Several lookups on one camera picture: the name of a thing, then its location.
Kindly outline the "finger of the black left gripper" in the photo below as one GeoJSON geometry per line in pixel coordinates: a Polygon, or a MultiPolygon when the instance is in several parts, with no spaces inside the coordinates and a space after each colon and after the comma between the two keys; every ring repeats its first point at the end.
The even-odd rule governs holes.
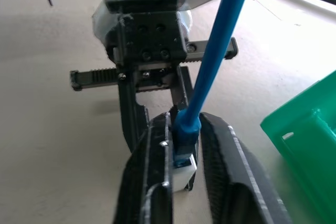
{"type": "Polygon", "coordinates": [[[149,126],[148,110],[136,100],[136,88],[132,76],[118,78],[122,131],[131,153],[135,150],[143,132],[149,126]]]}
{"type": "Polygon", "coordinates": [[[193,94],[193,87],[187,66],[176,67],[170,91],[173,101],[170,114],[171,116],[177,116],[179,111],[188,107],[189,100],[193,94]]]}

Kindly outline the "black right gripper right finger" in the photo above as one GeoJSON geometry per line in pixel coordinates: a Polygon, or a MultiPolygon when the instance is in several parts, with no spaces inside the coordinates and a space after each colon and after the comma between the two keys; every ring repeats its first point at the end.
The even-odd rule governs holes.
{"type": "Polygon", "coordinates": [[[253,153],[222,118],[201,113],[205,183],[213,223],[291,223],[253,153]]]}

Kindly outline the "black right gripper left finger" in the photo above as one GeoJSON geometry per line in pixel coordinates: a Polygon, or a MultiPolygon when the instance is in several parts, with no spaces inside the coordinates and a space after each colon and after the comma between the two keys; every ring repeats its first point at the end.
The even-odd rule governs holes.
{"type": "Polygon", "coordinates": [[[173,223],[171,115],[150,121],[125,166],[113,223],[173,223]]]}

